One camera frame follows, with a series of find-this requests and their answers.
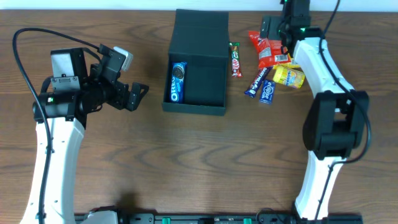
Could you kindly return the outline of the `red snack bag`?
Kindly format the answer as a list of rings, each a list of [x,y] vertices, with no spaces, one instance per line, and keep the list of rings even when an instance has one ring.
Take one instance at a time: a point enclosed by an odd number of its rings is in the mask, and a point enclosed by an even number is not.
[[[258,54],[258,69],[292,61],[288,54],[284,54],[285,47],[281,40],[261,38],[260,32],[253,30],[249,30],[248,35]]]

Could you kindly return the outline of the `blue Oreo cookie pack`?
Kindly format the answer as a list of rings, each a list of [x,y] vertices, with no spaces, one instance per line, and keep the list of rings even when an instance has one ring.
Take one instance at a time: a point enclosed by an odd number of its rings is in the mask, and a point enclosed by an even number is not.
[[[170,84],[170,100],[172,103],[183,102],[183,89],[185,69],[187,62],[175,62],[172,67],[172,77]]]

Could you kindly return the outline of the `black box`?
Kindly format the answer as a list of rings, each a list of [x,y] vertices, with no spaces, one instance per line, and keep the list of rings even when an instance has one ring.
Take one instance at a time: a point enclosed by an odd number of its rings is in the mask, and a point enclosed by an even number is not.
[[[229,13],[178,9],[169,45],[162,109],[223,116],[229,65]],[[173,64],[185,62],[182,102],[174,103]]]

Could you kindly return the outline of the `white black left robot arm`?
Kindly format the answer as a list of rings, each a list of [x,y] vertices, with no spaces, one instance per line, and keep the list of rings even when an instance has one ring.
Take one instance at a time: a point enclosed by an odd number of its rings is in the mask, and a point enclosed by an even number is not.
[[[119,82],[133,56],[101,45],[86,66],[88,48],[53,50],[53,75],[43,82],[33,104],[37,155],[29,201],[22,223],[74,223],[73,196],[76,162],[90,113],[108,105],[134,111],[148,92],[140,83]]]

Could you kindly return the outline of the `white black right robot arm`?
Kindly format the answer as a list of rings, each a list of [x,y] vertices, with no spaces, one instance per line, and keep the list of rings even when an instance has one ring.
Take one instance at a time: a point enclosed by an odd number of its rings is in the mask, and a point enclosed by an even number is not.
[[[261,37],[280,40],[304,71],[314,96],[303,125],[303,142],[308,163],[294,214],[284,223],[354,223],[359,215],[330,215],[328,202],[335,180],[345,164],[358,162],[365,151],[352,159],[353,149],[367,137],[364,150],[371,142],[368,118],[369,96],[356,91],[333,61],[319,27],[310,26],[310,16],[283,14],[264,16]]]

